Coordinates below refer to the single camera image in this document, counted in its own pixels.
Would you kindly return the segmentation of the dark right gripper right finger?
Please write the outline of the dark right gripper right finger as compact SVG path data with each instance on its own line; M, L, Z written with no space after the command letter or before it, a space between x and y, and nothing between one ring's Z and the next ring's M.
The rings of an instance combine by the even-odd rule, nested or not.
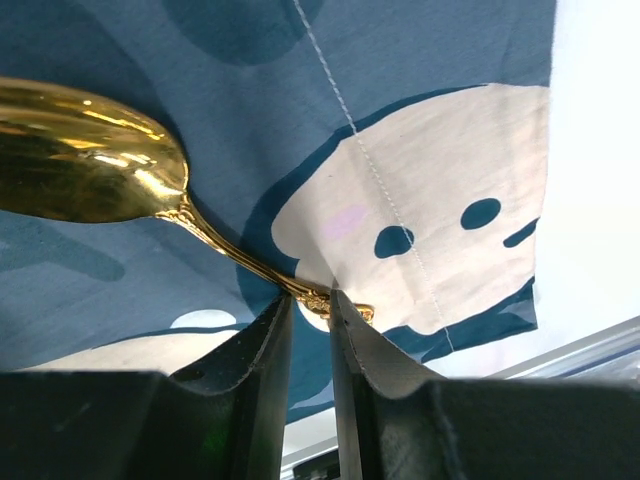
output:
M345 479L635 479L639 390L629 383L445 378L330 295Z

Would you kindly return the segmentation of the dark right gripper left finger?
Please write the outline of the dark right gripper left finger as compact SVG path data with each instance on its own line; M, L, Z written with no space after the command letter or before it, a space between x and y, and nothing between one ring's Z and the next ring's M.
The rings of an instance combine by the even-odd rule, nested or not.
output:
M172 375L31 371L1 377L5 479L276 479L293 300Z

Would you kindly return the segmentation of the blue cartoon mouse placemat cloth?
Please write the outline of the blue cartoon mouse placemat cloth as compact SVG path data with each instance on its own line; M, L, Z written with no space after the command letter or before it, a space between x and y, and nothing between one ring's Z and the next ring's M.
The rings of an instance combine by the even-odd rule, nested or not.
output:
M242 250L420 362L534 330L552 1L5 1L1 71L121 101ZM172 372L276 289L184 230L1 216L1 366Z

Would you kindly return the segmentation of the gold spoon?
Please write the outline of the gold spoon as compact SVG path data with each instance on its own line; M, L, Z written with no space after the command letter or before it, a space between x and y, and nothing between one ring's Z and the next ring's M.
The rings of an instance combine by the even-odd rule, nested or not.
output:
M265 265L212 227L188 191L180 143L112 99L33 80L1 80L1 208L73 223L158 218L330 316L330 291Z

